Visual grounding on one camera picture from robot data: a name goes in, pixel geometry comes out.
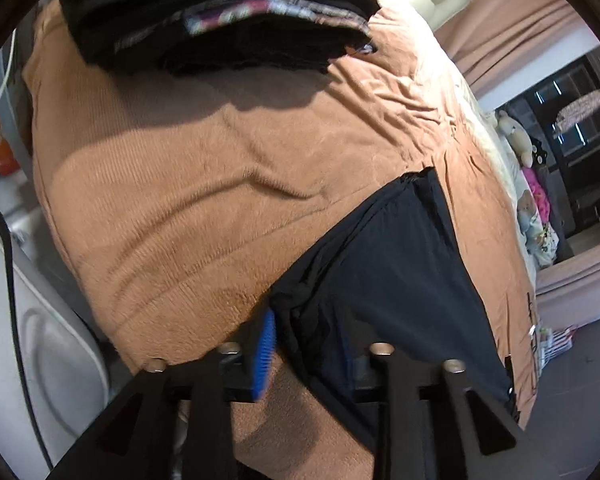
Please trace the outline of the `dark navy pants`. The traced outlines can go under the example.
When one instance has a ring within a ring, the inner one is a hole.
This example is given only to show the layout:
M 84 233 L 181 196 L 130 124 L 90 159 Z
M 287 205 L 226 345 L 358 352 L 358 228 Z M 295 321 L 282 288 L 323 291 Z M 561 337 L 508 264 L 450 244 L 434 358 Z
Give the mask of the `dark navy pants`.
M 268 292 L 292 372 L 369 450 L 377 415 L 357 404 L 362 355 L 388 342 L 416 361 L 460 359 L 513 417 L 513 377 L 464 266 L 436 170 L 402 174 L 322 236 Z

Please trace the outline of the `stack of books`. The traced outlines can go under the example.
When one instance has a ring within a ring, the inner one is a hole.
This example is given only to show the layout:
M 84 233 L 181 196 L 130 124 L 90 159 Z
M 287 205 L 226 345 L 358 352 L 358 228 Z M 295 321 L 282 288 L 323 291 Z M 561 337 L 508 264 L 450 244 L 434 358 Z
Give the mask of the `stack of books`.
M 563 330 L 552 330 L 548 327 L 540 329 L 540 367 L 544 368 L 552 360 L 570 350 L 576 330 L 567 327 Z

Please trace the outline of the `brown fleece blanket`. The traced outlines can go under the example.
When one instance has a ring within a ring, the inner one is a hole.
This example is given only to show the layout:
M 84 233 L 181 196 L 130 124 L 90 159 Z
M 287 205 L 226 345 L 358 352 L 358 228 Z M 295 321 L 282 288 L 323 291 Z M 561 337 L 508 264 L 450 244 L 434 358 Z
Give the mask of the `brown fleece blanket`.
M 370 29 L 376 52 L 327 74 L 123 77 L 86 64 L 49 3 L 23 77 L 55 245 L 129 368 L 186 362 L 378 188 L 434 167 L 528 419 L 535 276 L 512 150 L 416 11 L 381 10 Z

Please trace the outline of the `grey teddy plush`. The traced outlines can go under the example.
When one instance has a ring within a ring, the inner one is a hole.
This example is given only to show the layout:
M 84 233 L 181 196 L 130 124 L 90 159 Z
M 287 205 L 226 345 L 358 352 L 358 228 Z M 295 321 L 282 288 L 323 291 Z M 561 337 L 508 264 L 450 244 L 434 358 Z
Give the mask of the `grey teddy plush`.
M 526 247 L 535 254 L 541 247 L 543 225 L 535 200 L 529 190 L 524 190 L 518 198 L 517 220 L 520 232 L 526 238 Z

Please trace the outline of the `pink plush toy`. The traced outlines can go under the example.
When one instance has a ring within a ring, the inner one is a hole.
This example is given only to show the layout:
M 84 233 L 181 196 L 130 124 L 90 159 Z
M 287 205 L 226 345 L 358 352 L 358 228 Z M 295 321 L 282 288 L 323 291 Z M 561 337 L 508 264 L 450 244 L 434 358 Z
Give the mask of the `pink plush toy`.
M 550 222 L 550 200 L 548 199 L 547 192 L 545 192 L 538 177 L 531 168 L 524 167 L 521 171 L 529 185 L 536 208 L 539 211 L 541 222 L 543 224 Z

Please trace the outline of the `beige plush toy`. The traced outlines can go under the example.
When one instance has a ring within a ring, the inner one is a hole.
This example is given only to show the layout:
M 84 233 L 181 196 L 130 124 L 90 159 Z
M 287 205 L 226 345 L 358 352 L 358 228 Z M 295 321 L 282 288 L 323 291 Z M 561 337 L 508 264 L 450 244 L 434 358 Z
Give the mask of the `beige plush toy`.
M 518 157 L 521 166 L 531 168 L 534 151 L 526 129 L 515 118 L 509 116 L 505 110 L 499 110 L 496 118 L 498 118 L 498 130 L 505 136 L 508 144 Z

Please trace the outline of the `folded floral patterned garment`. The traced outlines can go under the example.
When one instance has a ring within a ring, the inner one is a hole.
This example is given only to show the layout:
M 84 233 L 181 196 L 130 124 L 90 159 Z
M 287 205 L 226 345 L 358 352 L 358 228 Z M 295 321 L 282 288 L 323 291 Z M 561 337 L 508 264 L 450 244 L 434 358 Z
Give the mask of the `folded floral patterned garment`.
M 311 0 L 207 0 L 189 6 L 178 14 L 190 36 L 199 36 L 259 16 L 291 18 L 318 26 L 350 30 L 362 36 L 362 39 L 352 39 L 347 43 L 350 50 L 364 54 L 377 51 L 374 40 L 370 38 L 368 18 L 364 18 L 362 11 L 336 4 Z

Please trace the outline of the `folded black garment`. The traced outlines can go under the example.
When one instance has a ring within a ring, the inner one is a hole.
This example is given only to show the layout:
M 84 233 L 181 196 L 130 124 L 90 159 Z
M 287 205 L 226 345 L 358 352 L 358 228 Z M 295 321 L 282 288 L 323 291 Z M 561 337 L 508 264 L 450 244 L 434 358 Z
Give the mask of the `folded black garment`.
M 378 0 L 59 0 L 84 61 L 189 76 L 273 66 L 326 72 L 376 47 Z

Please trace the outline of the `hanging floral cloth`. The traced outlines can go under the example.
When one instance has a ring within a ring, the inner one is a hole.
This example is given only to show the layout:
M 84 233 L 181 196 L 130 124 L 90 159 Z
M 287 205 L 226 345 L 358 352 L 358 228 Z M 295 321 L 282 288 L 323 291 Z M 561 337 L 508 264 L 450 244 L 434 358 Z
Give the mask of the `hanging floral cloth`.
M 570 128 L 589 118 L 600 108 L 600 89 L 588 92 L 580 96 L 567 106 L 563 107 L 555 119 L 555 127 L 558 133 L 564 133 Z

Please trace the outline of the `pink curtain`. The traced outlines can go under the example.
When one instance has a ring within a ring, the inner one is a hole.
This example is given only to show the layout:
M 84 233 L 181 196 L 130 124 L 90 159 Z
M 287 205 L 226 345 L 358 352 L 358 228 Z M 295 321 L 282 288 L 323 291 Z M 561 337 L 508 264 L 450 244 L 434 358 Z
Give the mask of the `pink curtain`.
M 567 0 L 471 0 L 434 36 L 481 98 L 583 24 Z

